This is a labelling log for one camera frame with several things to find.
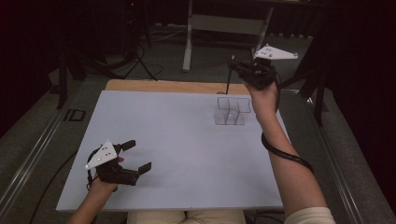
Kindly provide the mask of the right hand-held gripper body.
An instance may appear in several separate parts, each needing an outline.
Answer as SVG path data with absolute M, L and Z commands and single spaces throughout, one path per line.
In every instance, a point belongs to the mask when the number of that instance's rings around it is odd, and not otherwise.
M 297 58 L 297 53 L 265 45 L 254 53 L 253 61 L 247 63 L 246 82 L 258 90 L 266 89 L 276 81 L 276 70 L 271 62 Z

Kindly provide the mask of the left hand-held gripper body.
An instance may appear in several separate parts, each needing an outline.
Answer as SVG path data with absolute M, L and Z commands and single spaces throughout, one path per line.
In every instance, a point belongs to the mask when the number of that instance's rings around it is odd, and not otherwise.
M 99 148 L 89 156 L 85 169 L 88 172 L 88 184 L 90 187 L 94 177 L 91 169 L 96 170 L 97 176 L 103 182 L 134 186 L 140 176 L 137 171 L 124 169 L 119 162 L 122 151 L 121 144 L 114 145 L 106 140 Z

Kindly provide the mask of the dark green pencil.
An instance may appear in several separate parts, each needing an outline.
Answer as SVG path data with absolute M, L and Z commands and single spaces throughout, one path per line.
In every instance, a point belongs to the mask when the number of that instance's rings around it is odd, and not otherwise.
M 233 72 L 232 63 L 233 63 L 234 58 L 235 58 L 235 55 L 232 55 L 230 57 L 230 59 L 227 61 L 229 72 L 228 72 L 228 76 L 227 76 L 227 83 L 226 83 L 226 90 L 225 90 L 226 95 L 228 95 L 228 93 L 229 93 L 229 88 L 230 88 L 230 84 L 231 84 L 231 76 L 232 76 L 232 72 Z

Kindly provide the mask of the clear plastic pencil holder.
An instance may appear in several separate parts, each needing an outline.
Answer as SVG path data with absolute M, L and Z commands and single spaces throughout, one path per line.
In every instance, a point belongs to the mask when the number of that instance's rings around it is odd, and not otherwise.
M 245 115 L 251 112 L 248 98 L 219 97 L 216 125 L 244 125 Z

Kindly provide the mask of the person's right hand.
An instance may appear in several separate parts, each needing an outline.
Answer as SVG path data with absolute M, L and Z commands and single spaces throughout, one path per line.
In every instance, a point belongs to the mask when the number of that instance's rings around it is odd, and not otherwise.
M 262 90 L 258 90 L 246 82 L 244 86 L 250 94 L 253 109 L 259 119 L 273 116 L 276 113 L 278 92 L 275 83 Z

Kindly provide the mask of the person's left hand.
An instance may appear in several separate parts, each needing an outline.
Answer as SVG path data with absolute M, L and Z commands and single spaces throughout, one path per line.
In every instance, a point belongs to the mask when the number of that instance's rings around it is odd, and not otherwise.
M 103 182 L 100 177 L 97 176 L 91 183 L 90 192 L 97 195 L 111 194 L 117 187 L 118 184 Z

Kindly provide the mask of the white board table cover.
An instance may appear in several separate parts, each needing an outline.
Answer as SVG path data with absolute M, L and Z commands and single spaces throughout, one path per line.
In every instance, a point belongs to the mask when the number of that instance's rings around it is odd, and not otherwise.
M 226 97 L 204 93 L 102 91 L 57 208 L 76 209 L 87 193 L 86 163 L 105 141 L 135 147 L 123 167 L 152 168 L 119 186 L 107 211 L 251 209 L 282 202 L 262 129 L 253 112 L 241 125 L 218 125 Z

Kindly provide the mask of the black metal stand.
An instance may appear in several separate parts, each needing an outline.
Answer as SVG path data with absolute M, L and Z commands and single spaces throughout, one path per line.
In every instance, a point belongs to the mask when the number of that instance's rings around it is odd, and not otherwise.
M 327 75 L 327 66 L 323 65 L 324 58 L 322 55 L 325 40 L 325 32 L 323 30 L 319 30 L 313 37 L 313 40 L 294 75 L 279 84 L 279 88 L 284 89 L 289 85 L 304 79 L 304 84 L 299 90 L 300 95 L 303 98 L 308 99 L 314 91 L 317 92 L 314 118 L 319 126 L 322 125 L 321 113 L 323 108 L 325 79 Z

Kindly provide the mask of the black floor socket plate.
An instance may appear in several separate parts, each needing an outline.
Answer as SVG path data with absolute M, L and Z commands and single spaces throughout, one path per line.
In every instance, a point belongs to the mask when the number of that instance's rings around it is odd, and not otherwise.
M 68 109 L 64 116 L 64 121 L 83 121 L 86 116 L 85 110 Z

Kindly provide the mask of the person's beige lap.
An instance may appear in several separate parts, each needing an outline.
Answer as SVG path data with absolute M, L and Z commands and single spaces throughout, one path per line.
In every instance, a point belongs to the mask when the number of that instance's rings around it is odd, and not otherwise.
M 242 210 L 130 212 L 127 224 L 247 224 Z

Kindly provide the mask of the black tripod stand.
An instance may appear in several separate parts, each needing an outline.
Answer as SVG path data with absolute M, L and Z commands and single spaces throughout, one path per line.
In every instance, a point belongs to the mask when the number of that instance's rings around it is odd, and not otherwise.
M 140 63 L 143 69 L 148 74 L 148 78 L 157 81 L 157 78 L 152 74 L 147 65 L 143 62 L 145 50 L 140 43 L 141 37 L 144 37 L 147 45 L 151 48 L 151 38 L 149 33 L 149 15 L 148 2 L 149 0 L 122 0 L 123 1 L 123 18 L 125 19 L 126 32 L 130 38 L 130 45 L 132 52 L 130 55 L 135 59 L 133 67 L 128 71 L 132 72 L 134 68 Z

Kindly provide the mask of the white metal frame desk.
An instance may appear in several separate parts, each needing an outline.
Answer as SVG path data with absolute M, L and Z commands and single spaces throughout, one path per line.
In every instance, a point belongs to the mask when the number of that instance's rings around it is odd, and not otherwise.
M 268 7 L 264 10 L 263 20 L 253 20 L 194 14 L 193 0 L 188 0 L 188 3 L 187 42 L 182 65 L 184 72 L 189 72 L 191 70 L 193 30 L 256 35 L 258 37 L 258 43 L 255 48 L 251 49 L 251 54 L 255 55 L 255 52 L 262 48 L 263 40 L 274 11 L 273 7 Z

